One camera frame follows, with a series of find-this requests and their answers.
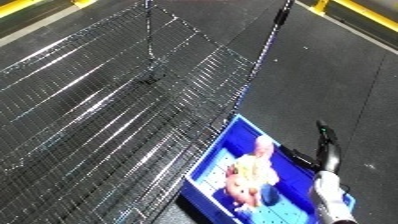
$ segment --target metal wire rack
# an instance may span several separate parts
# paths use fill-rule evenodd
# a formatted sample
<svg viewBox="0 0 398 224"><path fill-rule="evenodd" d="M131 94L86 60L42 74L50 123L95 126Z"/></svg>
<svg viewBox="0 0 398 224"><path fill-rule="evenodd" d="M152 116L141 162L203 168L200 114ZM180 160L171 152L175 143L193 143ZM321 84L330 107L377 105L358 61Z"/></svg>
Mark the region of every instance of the metal wire rack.
<svg viewBox="0 0 398 224"><path fill-rule="evenodd" d="M0 220L150 222L252 67L137 4L1 71Z"/></svg>

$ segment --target pink toy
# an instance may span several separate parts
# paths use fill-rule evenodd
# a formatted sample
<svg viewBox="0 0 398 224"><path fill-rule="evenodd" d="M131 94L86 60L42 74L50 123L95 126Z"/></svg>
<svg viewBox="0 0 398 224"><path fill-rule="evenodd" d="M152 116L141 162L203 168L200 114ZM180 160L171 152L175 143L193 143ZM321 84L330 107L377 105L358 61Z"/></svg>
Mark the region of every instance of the pink toy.
<svg viewBox="0 0 398 224"><path fill-rule="evenodd" d="M260 136L254 144L252 154L245 154L228 167L225 192L234 198L239 210L261 205L261 188L265 184L275 185L279 177L271 167L270 158L274 152L272 139Z"/></svg>

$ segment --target metal rod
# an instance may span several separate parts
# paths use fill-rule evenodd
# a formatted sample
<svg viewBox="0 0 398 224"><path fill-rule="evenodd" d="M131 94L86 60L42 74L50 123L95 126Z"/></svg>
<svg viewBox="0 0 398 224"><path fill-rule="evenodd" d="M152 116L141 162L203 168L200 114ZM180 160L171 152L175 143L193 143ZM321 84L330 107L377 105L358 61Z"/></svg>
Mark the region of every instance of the metal rod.
<svg viewBox="0 0 398 224"><path fill-rule="evenodd" d="M146 10L146 30L147 30L147 44L148 44L148 60L149 70L153 70L153 63L155 61L155 55L153 54L153 42L152 42L152 5L153 0L145 0Z"/></svg>
<svg viewBox="0 0 398 224"><path fill-rule="evenodd" d="M276 15L276 17L274 19L274 25L272 26L271 32L269 33L268 38L263 45L263 48L260 52L260 55L257 58L256 63L254 64L249 76L247 77L246 84L238 92L238 99L236 100L236 102L232 108L231 115L234 115L237 112L237 110L240 107L240 104L243 101L245 94L247 93L247 91L250 87L251 82L259 73L261 66L263 65L263 63L266 59L266 56L279 33L279 30L285 23L288 15L290 13L290 9L292 8L294 1L295 0L286 0L284 6L278 11L278 14Z"/></svg>

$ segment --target black surface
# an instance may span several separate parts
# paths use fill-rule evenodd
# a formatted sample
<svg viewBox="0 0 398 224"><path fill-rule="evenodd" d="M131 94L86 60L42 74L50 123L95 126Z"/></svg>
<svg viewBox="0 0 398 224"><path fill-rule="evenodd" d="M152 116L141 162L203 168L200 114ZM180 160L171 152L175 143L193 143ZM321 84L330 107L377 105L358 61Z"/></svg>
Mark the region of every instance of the black surface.
<svg viewBox="0 0 398 224"><path fill-rule="evenodd" d="M0 53L9 57L0 65L3 68L132 2L99 2L3 47ZM216 41L232 40L231 48L253 60L279 7L275 2L162 5ZM341 175L357 199L354 214L360 223L393 224L398 219L397 58L296 5L241 110L278 141L309 154L317 144L315 120L328 122L346 154ZM178 203L160 223L195 223L192 217L202 223L194 209L186 215L187 206Z"/></svg>
<svg viewBox="0 0 398 224"><path fill-rule="evenodd" d="M71 5L72 3L69 1L45 0L1 18L0 27L2 29L0 30L0 38L23 29Z"/></svg>

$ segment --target yellow tape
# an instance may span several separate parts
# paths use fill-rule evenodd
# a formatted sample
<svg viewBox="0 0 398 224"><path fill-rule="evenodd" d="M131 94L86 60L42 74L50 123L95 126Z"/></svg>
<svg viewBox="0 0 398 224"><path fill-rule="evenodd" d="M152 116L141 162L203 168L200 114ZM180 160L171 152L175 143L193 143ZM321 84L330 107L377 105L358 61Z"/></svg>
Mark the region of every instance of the yellow tape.
<svg viewBox="0 0 398 224"><path fill-rule="evenodd" d="M72 0L73 4L75 4L79 8L87 7L96 1L97 0Z"/></svg>
<svg viewBox="0 0 398 224"><path fill-rule="evenodd" d="M376 12L373 12L370 9L367 9L353 1L350 0L334 0L335 2L339 3L340 5L351 9L352 11L359 13L389 29L392 29L395 32L398 32L398 23L394 22Z"/></svg>
<svg viewBox="0 0 398 224"><path fill-rule="evenodd" d="M27 8L43 0L15 0L8 4L0 6L0 18L8 16L21 9Z"/></svg>
<svg viewBox="0 0 398 224"><path fill-rule="evenodd" d="M310 7L310 10L315 14L324 16L325 8L328 3L329 3L329 0L319 0L315 6Z"/></svg>

